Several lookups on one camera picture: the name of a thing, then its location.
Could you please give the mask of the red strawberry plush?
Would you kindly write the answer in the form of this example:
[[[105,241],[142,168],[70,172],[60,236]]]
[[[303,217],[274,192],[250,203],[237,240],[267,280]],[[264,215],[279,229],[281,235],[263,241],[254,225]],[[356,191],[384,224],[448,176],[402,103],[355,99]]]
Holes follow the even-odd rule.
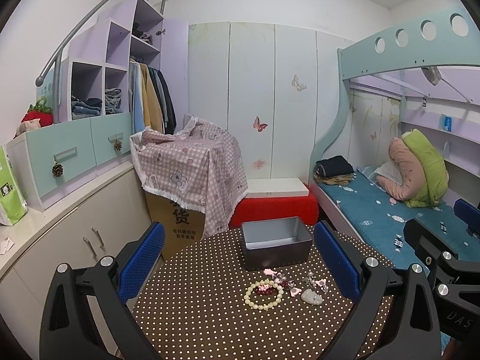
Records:
[[[35,104],[29,106],[27,113],[16,129],[15,137],[29,131],[48,127],[53,123],[52,109],[47,106],[47,98],[40,96]]]

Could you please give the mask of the folded dark clothes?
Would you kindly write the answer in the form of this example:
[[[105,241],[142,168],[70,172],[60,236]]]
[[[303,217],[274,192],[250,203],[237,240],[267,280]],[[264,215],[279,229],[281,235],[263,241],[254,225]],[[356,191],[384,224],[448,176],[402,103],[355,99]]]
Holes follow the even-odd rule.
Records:
[[[322,159],[313,169],[313,180],[325,185],[348,185],[354,178],[354,169],[342,155]]]

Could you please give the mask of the white wardrobe with butterflies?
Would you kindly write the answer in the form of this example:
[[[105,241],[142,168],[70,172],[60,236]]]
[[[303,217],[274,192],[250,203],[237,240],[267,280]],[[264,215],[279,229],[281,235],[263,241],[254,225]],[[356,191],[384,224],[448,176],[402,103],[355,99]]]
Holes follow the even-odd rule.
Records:
[[[192,24],[189,112],[237,139],[247,178],[308,181],[338,111],[337,51],[350,44],[279,24]]]

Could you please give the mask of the pine cone ornament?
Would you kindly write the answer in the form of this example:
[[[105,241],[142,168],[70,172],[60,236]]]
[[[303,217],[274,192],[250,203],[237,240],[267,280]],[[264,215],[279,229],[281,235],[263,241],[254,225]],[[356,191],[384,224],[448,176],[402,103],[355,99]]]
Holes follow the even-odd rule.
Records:
[[[54,178],[60,178],[64,174],[64,168],[62,164],[55,162],[54,166],[52,166],[51,172]]]
[[[115,141],[113,142],[113,147],[114,147],[114,150],[115,150],[115,151],[120,152],[121,150],[123,150],[123,143],[122,143],[122,141],[115,140]]]

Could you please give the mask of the grey metal handrail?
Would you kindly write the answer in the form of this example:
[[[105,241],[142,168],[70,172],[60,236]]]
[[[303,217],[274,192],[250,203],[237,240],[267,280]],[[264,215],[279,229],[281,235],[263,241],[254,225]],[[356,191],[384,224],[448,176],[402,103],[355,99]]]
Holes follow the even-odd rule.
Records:
[[[60,105],[60,72],[61,72],[61,63],[62,63],[62,56],[64,53],[65,47],[72,41],[74,36],[78,33],[78,31],[86,24],[87,21],[90,20],[92,16],[94,16],[103,6],[105,6],[111,0],[101,0],[98,2],[73,28],[72,30],[66,35],[63,41],[55,49],[54,53],[49,57],[46,65],[41,70],[39,76],[35,80],[35,85],[38,88],[43,86],[44,81],[47,77],[47,74],[51,69],[54,69],[53,74],[53,92],[52,92],[52,117],[54,124],[58,124],[60,122],[59,116],[59,105]],[[161,0],[160,3],[160,14],[164,14],[165,6],[167,0]]]

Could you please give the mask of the white jade pendant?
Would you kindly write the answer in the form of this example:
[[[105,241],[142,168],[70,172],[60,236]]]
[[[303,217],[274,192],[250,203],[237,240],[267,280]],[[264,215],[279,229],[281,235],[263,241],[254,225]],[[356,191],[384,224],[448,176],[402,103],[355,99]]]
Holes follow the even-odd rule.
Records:
[[[320,306],[323,303],[323,297],[312,289],[305,289],[301,294],[301,299],[313,306]]]

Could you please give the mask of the dark metal tin box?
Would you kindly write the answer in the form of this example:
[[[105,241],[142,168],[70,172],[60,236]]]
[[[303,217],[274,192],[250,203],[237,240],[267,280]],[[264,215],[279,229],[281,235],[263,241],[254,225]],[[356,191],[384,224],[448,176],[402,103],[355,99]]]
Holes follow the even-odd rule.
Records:
[[[305,263],[312,234],[299,217],[244,222],[241,248],[249,272]]]

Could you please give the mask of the folded jeans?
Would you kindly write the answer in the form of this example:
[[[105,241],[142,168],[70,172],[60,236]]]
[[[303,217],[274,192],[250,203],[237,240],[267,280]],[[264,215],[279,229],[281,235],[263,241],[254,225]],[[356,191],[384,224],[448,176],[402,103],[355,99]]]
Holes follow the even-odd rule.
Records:
[[[90,97],[80,100],[78,97],[71,96],[72,119],[101,116],[102,107],[103,102],[100,98]]]

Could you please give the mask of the pink hair clip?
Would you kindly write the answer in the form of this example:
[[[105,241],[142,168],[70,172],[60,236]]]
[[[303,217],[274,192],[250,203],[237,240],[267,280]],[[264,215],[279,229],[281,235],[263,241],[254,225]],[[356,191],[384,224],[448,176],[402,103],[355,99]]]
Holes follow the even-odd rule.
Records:
[[[295,287],[293,287],[293,288],[291,288],[291,289],[289,290],[290,295],[291,295],[292,297],[297,296],[298,294],[301,293],[301,291],[302,291],[301,289],[298,289],[298,288],[295,288]]]

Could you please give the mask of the beige cabinet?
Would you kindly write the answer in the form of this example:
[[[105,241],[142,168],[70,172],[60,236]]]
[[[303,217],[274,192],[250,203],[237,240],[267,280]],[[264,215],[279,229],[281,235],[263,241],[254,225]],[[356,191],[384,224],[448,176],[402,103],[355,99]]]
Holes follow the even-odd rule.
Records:
[[[126,162],[1,228],[1,238],[14,243],[1,256],[1,316],[29,356],[38,357],[43,307],[58,265],[90,267],[115,256],[150,223],[143,189]]]

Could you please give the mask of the pink checked cloth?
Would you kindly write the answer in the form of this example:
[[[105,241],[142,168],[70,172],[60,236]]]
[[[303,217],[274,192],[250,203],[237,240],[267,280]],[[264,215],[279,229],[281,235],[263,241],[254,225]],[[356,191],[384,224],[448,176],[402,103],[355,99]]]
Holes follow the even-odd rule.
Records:
[[[241,150],[233,135],[192,116],[178,133],[146,127],[129,141],[144,191],[204,214],[204,238],[228,229],[236,206],[248,193]]]

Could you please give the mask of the brown polka dot tablecloth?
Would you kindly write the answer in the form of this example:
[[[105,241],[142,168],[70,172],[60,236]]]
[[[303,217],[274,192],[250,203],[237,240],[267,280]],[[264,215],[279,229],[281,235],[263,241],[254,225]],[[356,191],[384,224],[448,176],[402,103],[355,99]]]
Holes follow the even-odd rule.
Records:
[[[285,292],[271,310],[244,301],[264,279],[244,268],[240,229],[186,247],[151,276],[133,309],[163,359],[317,359],[352,309],[312,247],[305,263],[280,272],[299,289],[305,278],[324,280],[320,306]]]

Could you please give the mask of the silver pearl earrings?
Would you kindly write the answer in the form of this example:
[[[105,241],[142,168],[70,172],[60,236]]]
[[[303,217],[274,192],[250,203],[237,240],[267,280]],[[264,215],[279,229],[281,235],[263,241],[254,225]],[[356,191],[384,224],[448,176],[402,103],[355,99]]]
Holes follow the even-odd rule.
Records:
[[[329,291],[329,286],[326,278],[317,279],[313,276],[313,272],[309,271],[307,275],[303,278],[304,283],[307,287],[312,289],[315,292],[321,291],[327,293]]]

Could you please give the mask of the teal drawer unit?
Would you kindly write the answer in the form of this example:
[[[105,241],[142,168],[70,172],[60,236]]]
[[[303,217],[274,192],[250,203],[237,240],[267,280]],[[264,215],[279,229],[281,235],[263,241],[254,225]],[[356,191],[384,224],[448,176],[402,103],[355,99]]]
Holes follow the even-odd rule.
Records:
[[[12,170],[28,207],[45,211],[68,194],[129,160],[129,113],[67,121],[23,133],[7,144]],[[115,151],[113,142],[122,141]],[[54,163],[64,174],[54,178]]]

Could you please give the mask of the brown cardboard box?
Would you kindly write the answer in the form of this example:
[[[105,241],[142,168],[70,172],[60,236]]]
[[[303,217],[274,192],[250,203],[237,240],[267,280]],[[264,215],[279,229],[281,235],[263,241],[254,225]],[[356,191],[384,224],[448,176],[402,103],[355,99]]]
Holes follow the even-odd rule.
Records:
[[[202,239],[205,214],[184,209],[177,203],[152,193],[145,193],[145,199],[151,220],[161,223],[165,230],[162,250],[164,261]]]

